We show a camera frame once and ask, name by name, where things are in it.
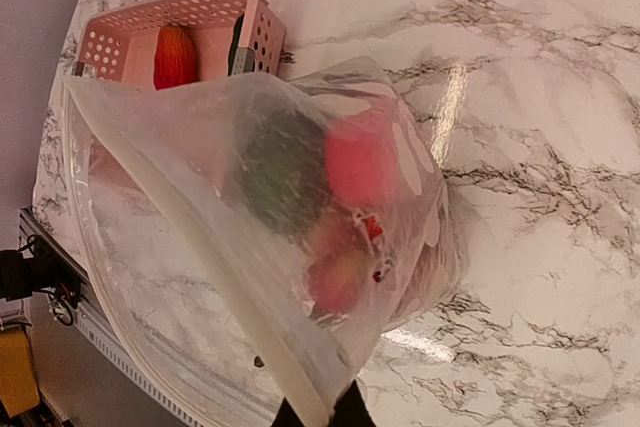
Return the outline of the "green cucumber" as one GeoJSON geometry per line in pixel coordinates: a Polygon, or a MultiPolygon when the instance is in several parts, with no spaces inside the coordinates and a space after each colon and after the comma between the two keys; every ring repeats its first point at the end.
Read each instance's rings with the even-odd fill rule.
{"type": "Polygon", "coordinates": [[[243,23],[244,23],[243,15],[240,15],[234,23],[233,36],[232,36],[232,40],[231,40],[231,44],[228,52],[228,69],[227,69],[228,76],[231,76],[234,71],[234,63],[235,63],[236,53],[239,46],[243,23]]]}

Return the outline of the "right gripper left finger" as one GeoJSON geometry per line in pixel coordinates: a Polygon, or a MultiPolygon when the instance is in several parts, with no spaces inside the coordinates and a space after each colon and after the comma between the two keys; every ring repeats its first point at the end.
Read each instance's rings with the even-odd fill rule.
{"type": "Polygon", "coordinates": [[[287,399],[284,399],[274,418],[272,427],[304,427],[287,399]]]}

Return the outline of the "green avocado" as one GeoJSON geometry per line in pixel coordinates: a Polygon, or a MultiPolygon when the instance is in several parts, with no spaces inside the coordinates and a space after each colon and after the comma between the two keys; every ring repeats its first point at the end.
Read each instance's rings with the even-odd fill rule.
{"type": "Polygon", "coordinates": [[[331,197],[321,119],[298,109],[255,109],[247,127],[229,185],[232,203],[275,234],[306,235],[331,197]]]}

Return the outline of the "red round fruit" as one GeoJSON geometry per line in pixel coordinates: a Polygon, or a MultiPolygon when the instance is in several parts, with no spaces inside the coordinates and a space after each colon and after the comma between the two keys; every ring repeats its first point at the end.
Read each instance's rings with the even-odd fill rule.
{"type": "Polygon", "coordinates": [[[391,119],[365,112],[333,120],[325,137],[325,164],[335,196],[351,206],[379,206],[397,190],[391,119]]]}

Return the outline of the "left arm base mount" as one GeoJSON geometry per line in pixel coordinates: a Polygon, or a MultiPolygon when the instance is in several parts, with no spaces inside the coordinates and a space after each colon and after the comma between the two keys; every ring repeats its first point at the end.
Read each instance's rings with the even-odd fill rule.
{"type": "Polygon", "coordinates": [[[41,236],[31,235],[22,247],[1,251],[3,301],[45,295],[54,320],[71,327],[81,299],[81,285],[81,276],[41,236]]]}

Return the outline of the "clear dotted zip top bag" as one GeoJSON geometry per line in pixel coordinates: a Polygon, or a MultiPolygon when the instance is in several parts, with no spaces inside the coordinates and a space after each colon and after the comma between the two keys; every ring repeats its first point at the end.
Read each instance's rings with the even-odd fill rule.
{"type": "Polygon", "coordinates": [[[395,312],[424,245],[463,267],[446,182],[408,106],[371,58],[284,81],[246,73],[151,91],[63,81],[71,215],[85,268],[125,350],[164,393],[206,425],[268,422],[287,399],[306,426],[326,426],[395,312]],[[232,203],[247,119],[298,109],[326,132],[365,112],[391,119],[400,299],[389,316],[359,309],[310,318],[303,237],[266,229],[232,203]]]}

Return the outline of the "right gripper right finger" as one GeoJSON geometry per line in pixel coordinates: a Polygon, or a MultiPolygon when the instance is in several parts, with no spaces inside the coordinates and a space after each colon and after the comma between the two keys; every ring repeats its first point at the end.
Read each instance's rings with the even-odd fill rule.
{"type": "Polygon", "coordinates": [[[332,426],[376,427],[356,381],[335,404],[332,426]]]}

